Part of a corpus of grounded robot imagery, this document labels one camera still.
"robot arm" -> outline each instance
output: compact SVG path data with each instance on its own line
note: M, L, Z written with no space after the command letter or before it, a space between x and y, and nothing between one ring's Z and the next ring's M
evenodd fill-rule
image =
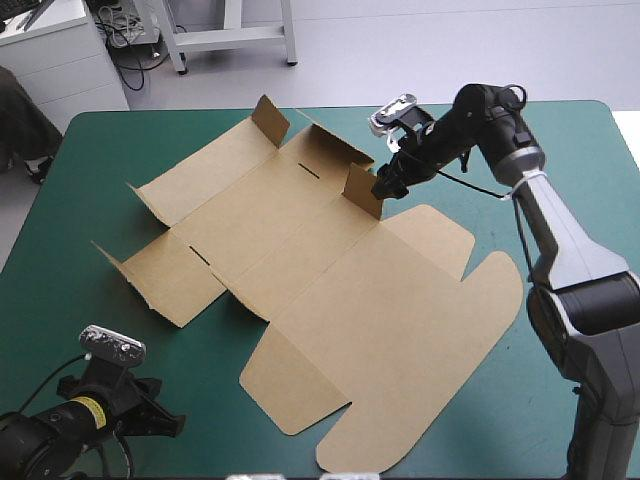
M466 171L469 150L480 148L495 179L512 188L540 251L530 272L531 323L563 377L581 384L568 478L621 480L640 415L640 282L589 238L549 183L544 152L520 115L525 104L522 87L470 84L435 121L403 95L370 119L395 152L372 192L402 198L456 158Z

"black cable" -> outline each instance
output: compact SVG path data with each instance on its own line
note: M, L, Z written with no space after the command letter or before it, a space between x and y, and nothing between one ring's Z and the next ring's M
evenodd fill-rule
M531 262L531 254L529 253L529 246L527 244L527 238L524 235L524 229L522 228L522 219L520 218L520 205L518 205L518 200L514 195L511 200L513 200L513 210L516 215L516 227L518 229L518 237L520 237L520 243L522 244L522 251L524 252L524 258L527 261L527 269L529 270L529 278L531 279L531 283L533 282L533 263Z
M102 464L102 477L111 478L111 471L109 469L109 462L107 461L107 456L104 452L104 446L101 443L98 443L94 448L96 452L98 452L98 456L100 457L100 463Z
M38 395L40 393L40 391L47 385L47 383L49 383L49 381L55 377L58 373L60 373L62 370L64 370L65 368L67 368L69 365L71 365L72 363L75 363L79 360L82 360L85 357L85 354L82 355L78 355L77 357L73 357L71 360L69 360L68 362L60 365L58 368L56 368L53 372L51 372L49 374L49 376L47 378L44 379L44 381L40 384L40 386L36 389L35 392L33 392L31 394L31 396L29 398L27 398L26 402L24 402L22 404L22 406L20 407L20 410L18 410L18 413L22 413L24 412L25 408L27 408L29 406L29 404L33 401L34 398L36 398L36 395Z
M107 48L107 51L109 52L109 55L111 55L111 58L113 60L113 64L115 65L116 70L118 71L118 75L122 79L122 83L124 83L127 86L127 88L129 88L130 90L133 90L134 92L139 92L140 90L142 90L144 88L144 82L145 82L144 70L142 69L142 62L140 61L140 57L138 56L138 54L136 53L135 49L133 48L133 45L131 45L131 42L129 41L127 36L124 33L122 33L125 29L114 27L113 25L109 25L107 23L104 23L101 20L95 20L95 23L96 23L96 25L101 26L103 31L107 35L107 38L105 40L105 47ZM127 82L127 80L125 79L124 74L122 72L122 69L120 68L120 65L115 60L115 57L114 57L114 54L113 54L113 45L111 45L111 42L109 41L109 39L111 37L115 36L116 33L118 35L120 35L124 39L125 43L127 44L127 47L129 47L129 50L131 50L131 53L133 53L133 56L136 59L136 62L138 63L138 68L136 69L136 70L138 70L140 72L140 85L138 87L133 87L129 82Z
M117 29L113 25L109 25L109 24L106 24L106 23L103 23L103 22L99 22L99 24L98 24L98 22L96 22L96 24L98 26L102 26L102 29L103 29L103 31L105 33L106 33L106 30L104 29L104 26L112 28L112 29L114 29L114 31L115 30L119 30L120 32L122 32L122 31L125 30L125 29ZM185 27L183 27L182 25L176 25L176 28L181 28L184 31L184 33L187 33L187 29ZM164 62L166 62L168 58L169 58L169 54L167 53L167 54L165 54L164 57L162 57L162 59L159 62L157 62L157 63L155 63L154 65L151 65L151 66L142 65L142 62L140 62L140 60L138 58L136 58L136 60L138 60L138 66L137 67L136 66L132 67L130 65L122 65L121 63L117 62L113 55L111 57L111 59L113 61L113 64L116 66L116 68L121 68L123 70L133 70L133 71L138 71L138 72L150 72L151 70L155 70L156 68L161 66Z
M87 477L86 473L75 472L69 475L68 477L65 477L64 480L87 480L87 478L89 477Z
M418 163L423 163L424 164L424 162L422 160L416 158L415 156L413 156L409 152L406 152L406 151L402 150L402 153L404 155L406 155L407 157L409 157L410 159L412 159L412 160L414 160L414 161L416 161ZM445 173L445 172L443 172L441 170L438 170L437 168L430 167L429 165L424 165L424 166L429 168L431 171L437 173L438 175L442 175L444 178L447 178L447 179L452 180L452 181L454 181L456 183L459 183L460 185L464 185L465 187L468 187L468 188L470 188L472 190L475 190L476 192L484 193L486 195L491 195L492 197L495 197L495 198L503 198L504 197L504 195L501 195L501 194L496 193L496 192L492 192L491 190L486 190L486 189L484 189L482 187L477 187L476 185L473 185L471 183L465 182L464 180L462 180L460 178L457 178L457 177L454 177L453 175L449 175L448 173Z
M131 453L131 449L129 448L129 443L127 442L127 439L125 437L117 432L113 432L113 437L116 439L116 442L118 442L118 445L120 445L120 448L122 449L122 454L124 455L124 460L127 464L127 478L133 478L136 474L136 468L133 464L133 454Z

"gray floor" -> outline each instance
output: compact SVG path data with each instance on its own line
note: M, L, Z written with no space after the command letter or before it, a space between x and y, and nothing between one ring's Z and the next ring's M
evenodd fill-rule
M189 30L220 2L172 0ZM279 0L245 0L246 25L280 18ZM532 100L596 99L640 110L640 0L292 0L300 63L283 47L188 55L180 77L149 72L132 109L379 105L405 91L449 103L465 83L521 83ZM132 76L131 82L137 79ZM35 197L21 169L0 175L0 268Z

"cardboard flap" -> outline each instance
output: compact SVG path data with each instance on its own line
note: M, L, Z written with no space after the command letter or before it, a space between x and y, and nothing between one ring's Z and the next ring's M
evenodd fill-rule
M197 253L170 231L124 263L97 248L150 308L178 327L184 327L226 290Z
M349 402L273 325L253 351L240 385L287 435L301 432Z
M352 163L349 167L349 178L342 194L362 208L369 215L380 220L382 217L383 200L378 200L371 193L376 176Z
M436 240L436 230L460 228L447 229L454 222L436 212L411 217ZM425 256L432 249L420 251L421 236L404 241L378 224L272 320L352 402L318 447L329 471L384 471L400 461L518 312L522 284L508 256L490 255L461 282L469 238L436 264Z
M276 147L282 144L282 140L289 130L289 120L280 113L269 97L266 95L260 97L251 118L271 143Z
M171 227L276 151L247 118L135 191L158 220Z
M91 241L91 244L94 247L96 247L98 251L102 255L104 255L107 260L109 260L109 263L111 263L111 265L116 267L116 269L120 272L120 274L124 278L126 278L127 282L129 282L138 291L138 293L142 296L144 301L147 302L147 305L149 306L149 308L151 310L158 311L151 299L153 292L147 292L147 288L145 288L145 285L138 278L136 278L134 273L131 270L129 270L122 262L120 262L118 259L116 259L112 255L110 255L109 252L107 252L104 248L102 248L100 245L98 245L94 241Z
M464 275L475 238L432 206L417 205L382 225L456 280Z
M316 129L322 130L324 132L324 134L325 134L325 137L327 137L327 136L328 137L332 137L336 141L340 142L340 144L342 145L342 148L344 148L346 151L349 151L350 155L353 156L353 158L351 159L351 162L357 163L358 165L362 166L363 168L369 168L370 166L372 166L374 164L374 160L369 155L367 155L362 150L360 150L360 149L354 147L353 145L351 145L347 140L342 138L342 136L339 135L337 132L334 132L334 131L330 130L325 125L323 125L320 122L316 121L314 118L310 117L309 115L307 115L302 110L296 109L296 112L298 112L300 115L302 115L303 117L305 117L308 120L310 120L312 122L313 126Z
M376 225L375 218L339 195L229 288L260 317L275 318Z

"cardboard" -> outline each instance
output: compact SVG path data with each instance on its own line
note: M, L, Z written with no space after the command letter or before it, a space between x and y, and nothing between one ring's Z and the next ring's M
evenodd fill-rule
M263 97L252 116L135 193L170 229L120 263L183 327L225 288L270 322L244 389L287 434L351 403L317 448L330 471L402 459L513 322L513 262L462 280L473 236L426 205L380 221L364 153Z

